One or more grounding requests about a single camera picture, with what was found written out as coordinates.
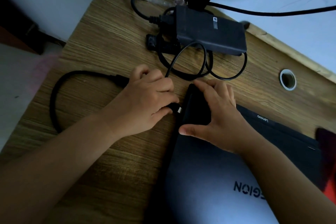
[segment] wooden desk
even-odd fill
[[[139,1],[138,6],[147,13],[162,12],[146,2]],[[148,33],[157,33],[156,26],[138,17],[130,0],[93,0],[6,144],[1,162],[17,158],[56,135],[49,119],[49,97],[64,73],[84,69],[128,76],[141,63],[165,72],[157,54],[145,47]],[[237,103],[310,137],[317,127],[336,132],[336,84],[255,36],[247,33],[246,38],[246,70],[229,82],[235,88]],[[242,57],[214,56],[214,71],[223,76],[235,74],[243,63]],[[191,50],[182,54],[176,68],[197,72],[202,60],[201,53]],[[284,68],[296,74],[298,83],[293,92],[280,86],[278,74]],[[183,99],[190,82],[174,75],[171,78]],[[68,127],[102,108],[120,91],[102,78],[71,79],[57,99],[61,125]],[[174,125],[175,118],[169,115],[152,130],[118,141],[69,190],[46,222],[141,223]]]

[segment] floor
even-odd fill
[[[0,150],[61,52],[55,44],[43,55],[0,44]]]

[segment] lenovo logo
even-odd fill
[[[258,115],[258,118],[268,122],[268,120],[266,118],[261,117],[260,115]]]
[[[242,183],[238,184],[238,182],[234,182],[233,190],[243,192],[245,195],[253,195],[254,197],[260,197],[261,199],[265,199],[263,193],[261,192],[261,189],[259,189],[258,187],[253,187]]]

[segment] person's left hand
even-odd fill
[[[137,66],[128,85],[104,107],[99,115],[116,139],[141,133],[154,127],[163,116],[171,113],[170,103],[178,103],[173,81],[164,78],[158,69]]]

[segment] round hole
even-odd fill
[[[280,72],[280,83],[286,90],[293,90],[296,87],[296,78],[294,73],[289,69]]]

